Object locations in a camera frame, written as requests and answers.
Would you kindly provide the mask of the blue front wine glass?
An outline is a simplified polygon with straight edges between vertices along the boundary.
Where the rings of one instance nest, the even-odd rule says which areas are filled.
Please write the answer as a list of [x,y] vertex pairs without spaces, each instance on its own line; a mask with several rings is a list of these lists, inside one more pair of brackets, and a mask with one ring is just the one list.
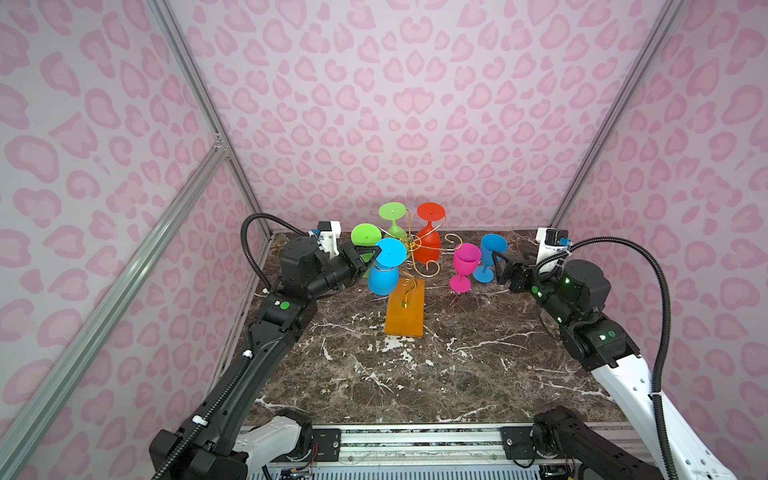
[[376,295],[389,296],[399,283],[399,267],[405,262],[407,250],[396,238],[385,238],[377,242],[380,253],[376,257],[368,278],[368,287]]

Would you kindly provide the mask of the blue wine glass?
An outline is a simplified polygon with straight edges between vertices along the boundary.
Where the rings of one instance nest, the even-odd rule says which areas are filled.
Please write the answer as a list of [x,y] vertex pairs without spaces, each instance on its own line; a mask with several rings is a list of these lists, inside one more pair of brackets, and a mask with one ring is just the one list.
[[495,267],[493,254],[495,252],[505,253],[508,248],[508,242],[500,235],[487,234],[481,239],[480,250],[481,260],[475,271],[473,277],[476,281],[488,284],[495,278]]
[[405,262],[407,250],[396,238],[385,238],[377,242],[380,253],[376,257],[368,278],[368,287],[376,295],[389,296],[399,283],[399,267]]

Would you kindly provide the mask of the magenta wine glass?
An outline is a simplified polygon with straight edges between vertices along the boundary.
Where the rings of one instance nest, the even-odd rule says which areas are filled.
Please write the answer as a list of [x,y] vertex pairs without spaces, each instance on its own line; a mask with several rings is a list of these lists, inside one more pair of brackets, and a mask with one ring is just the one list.
[[450,288],[456,294],[467,293],[471,290],[473,274],[480,263],[482,252],[474,244],[463,243],[454,251],[453,266],[456,274],[450,279]]

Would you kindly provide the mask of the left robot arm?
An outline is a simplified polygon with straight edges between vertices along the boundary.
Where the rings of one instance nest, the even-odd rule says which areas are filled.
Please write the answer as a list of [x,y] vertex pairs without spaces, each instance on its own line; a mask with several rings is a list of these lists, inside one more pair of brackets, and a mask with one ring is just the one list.
[[381,249],[344,243],[335,257],[311,236],[290,239],[280,256],[276,284],[259,306],[244,350],[208,396],[174,432],[161,430],[149,453],[157,479],[246,479],[281,456],[302,460],[311,451],[311,421],[286,411],[242,436],[255,400],[290,353],[318,303],[350,287]]

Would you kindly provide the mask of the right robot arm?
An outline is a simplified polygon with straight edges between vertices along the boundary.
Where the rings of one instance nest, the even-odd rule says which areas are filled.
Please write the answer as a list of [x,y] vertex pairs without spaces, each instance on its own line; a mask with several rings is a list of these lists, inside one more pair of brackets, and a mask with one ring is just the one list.
[[563,454],[602,479],[732,479],[734,473],[708,449],[661,388],[669,344],[671,307],[661,286],[662,340],[653,364],[603,311],[611,285],[587,260],[559,252],[537,265],[492,255],[497,281],[528,293],[558,324],[568,354],[610,394],[652,457],[645,462],[590,429],[565,407],[534,418],[531,447],[542,456]]

